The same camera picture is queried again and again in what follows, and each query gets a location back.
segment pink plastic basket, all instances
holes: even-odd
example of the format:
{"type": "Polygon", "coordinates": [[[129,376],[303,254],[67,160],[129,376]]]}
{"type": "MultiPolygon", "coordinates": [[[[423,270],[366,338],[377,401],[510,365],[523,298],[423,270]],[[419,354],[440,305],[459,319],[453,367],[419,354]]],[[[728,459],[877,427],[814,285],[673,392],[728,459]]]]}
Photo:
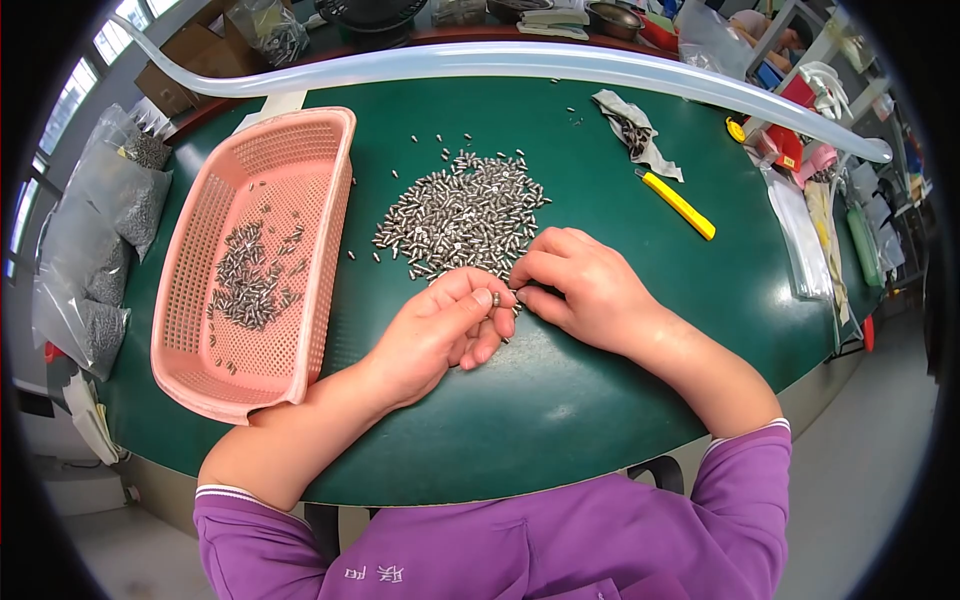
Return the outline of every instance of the pink plastic basket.
{"type": "Polygon", "coordinates": [[[310,108],[249,127],[210,153],[170,241],[150,347],[157,385],[186,408],[248,424],[253,409],[303,402],[324,359],[355,128],[348,108],[310,108]],[[269,212],[261,211],[264,204],[269,212]],[[306,268],[294,276],[285,270],[279,286],[303,298],[263,331],[231,324],[214,311],[211,331],[206,306],[218,285],[215,265],[227,250],[224,238],[234,227],[261,219],[269,259],[295,224],[305,227],[297,249],[280,259],[289,270],[306,258],[306,268]],[[226,368],[230,361],[234,375],[226,368]]]}

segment purple sleeve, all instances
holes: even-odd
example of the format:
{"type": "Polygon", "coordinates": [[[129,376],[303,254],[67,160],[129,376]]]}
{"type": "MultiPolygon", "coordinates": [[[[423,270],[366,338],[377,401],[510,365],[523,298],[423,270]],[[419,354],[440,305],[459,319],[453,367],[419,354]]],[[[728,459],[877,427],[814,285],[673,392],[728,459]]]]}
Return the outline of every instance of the purple sleeve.
{"type": "Polygon", "coordinates": [[[715,440],[693,484],[691,500],[710,535],[751,582],[771,598],[786,564],[790,425],[776,419],[751,433],[715,440]]]}
{"type": "Polygon", "coordinates": [[[228,486],[200,486],[193,522],[220,598],[315,599],[326,565],[306,522],[228,486]]]}

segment finger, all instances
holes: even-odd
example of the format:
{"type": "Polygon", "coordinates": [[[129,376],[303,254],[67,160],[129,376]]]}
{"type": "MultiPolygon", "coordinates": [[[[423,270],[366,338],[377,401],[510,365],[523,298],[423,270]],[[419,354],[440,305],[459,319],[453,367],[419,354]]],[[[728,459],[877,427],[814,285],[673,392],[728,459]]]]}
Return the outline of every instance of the finger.
{"type": "Polygon", "coordinates": [[[478,338],[469,338],[467,339],[467,346],[464,349],[463,356],[460,357],[460,368],[464,371],[469,371],[470,369],[475,369],[479,366],[476,359],[473,357],[473,347],[476,346],[478,338]]]}
{"type": "Polygon", "coordinates": [[[567,233],[569,233],[569,234],[572,235],[573,237],[577,238],[578,240],[580,240],[580,241],[583,242],[584,244],[587,244],[588,246],[599,246],[599,245],[600,245],[600,242],[598,242],[598,241],[596,241],[595,239],[593,239],[592,237],[590,237],[589,234],[588,234],[586,231],[583,231],[583,230],[581,230],[581,229],[577,229],[577,228],[564,228],[564,231],[566,231],[567,233]]]}
{"type": "Polygon", "coordinates": [[[428,317],[480,288],[499,293],[501,306],[510,307],[516,303],[506,283],[493,273],[474,267],[461,267],[448,271],[446,275],[434,279],[434,285],[414,296],[411,302],[416,305],[419,316],[428,317]]]}
{"type": "Polygon", "coordinates": [[[569,258],[583,249],[584,243],[565,229],[546,228],[530,243],[529,250],[549,252],[569,258]]]}
{"type": "Polygon", "coordinates": [[[496,327],[493,326],[493,323],[490,321],[484,321],[480,325],[480,337],[477,338],[476,343],[473,344],[471,349],[471,355],[473,360],[477,362],[478,365],[482,365],[490,360],[490,357],[493,356],[493,353],[500,348],[501,337],[497,333],[496,327]]]}
{"type": "Polygon", "coordinates": [[[467,352],[468,340],[469,338],[467,336],[462,335],[453,343],[453,348],[450,349],[450,353],[446,356],[446,364],[449,367],[456,367],[460,364],[461,357],[467,352]]]}
{"type": "Polygon", "coordinates": [[[518,290],[530,279],[535,279],[563,291],[569,277],[569,265],[570,261],[566,258],[547,252],[529,251],[520,257],[510,271],[510,287],[518,290]]]}
{"type": "Polygon", "coordinates": [[[483,321],[491,306],[493,306],[493,294],[482,287],[463,296],[430,319],[439,328],[444,338],[453,340],[483,321]]]}
{"type": "Polygon", "coordinates": [[[519,300],[535,315],[559,327],[565,327],[573,318],[566,302],[539,287],[528,285],[516,291],[519,300]]]}
{"type": "Polygon", "coordinates": [[[484,323],[493,323],[493,327],[501,338],[512,338],[516,332],[516,321],[514,320],[514,311],[509,308],[497,308],[493,310],[493,318],[484,323]]]}

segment green tabletop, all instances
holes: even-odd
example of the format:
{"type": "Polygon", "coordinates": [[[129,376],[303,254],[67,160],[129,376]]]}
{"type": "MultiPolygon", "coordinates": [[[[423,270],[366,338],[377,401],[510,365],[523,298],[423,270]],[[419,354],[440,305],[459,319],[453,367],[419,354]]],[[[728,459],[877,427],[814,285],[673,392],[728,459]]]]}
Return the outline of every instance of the green tabletop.
{"type": "MultiPolygon", "coordinates": [[[[685,183],[671,184],[716,225],[716,237],[707,242],[634,175],[625,148],[590,100],[599,89],[573,81],[457,78],[307,94],[305,107],[344,106],[357,115],[350,150],[357,184],[344,224],[322,376],[370,350],[398,308],[425,285],[408,278],[403,261],[373,262],[370,240],[397,195],[444,166],[442,147],[454,154],[465,147],[465,132],[473,138],[469,149],[481,156],[521,148],[530,176],[554,200],[538,211],[542,227],[581,228],[621,251],[661,302],[744,357],[776,392],[831,353],[830,307],[794,297],[763,179],[727,135],[725,114],[673,96],[612,88],[647,112],[660,131],[663,155],[683,168],[685,183]],[[583,124],[574,126],[580,117],[583,124]],[[356,261],[346,258],[347,250],[356,261]]],[[[217,117],[176,148],[156,242],[130,274],[127,337],[112,379],[98,385],[116,442],[189,475],[197,474],[228,426],[182,408],[154,382],[149,352],[157,282],[206,156],[262,103],[252,100],[217,117]]],[[[862,319],[876,307],[880,290],[863,283],[845,219],[837,219],[837,230],[844,279],[862,319]]],[[[304,499],[398,506],[510,496],[633,465],[704,433],[684,402],[651,374],[524,312],[513,342],[489,364],[475,372],[451,370],[432,394],[354,444],[304,499]]]]}

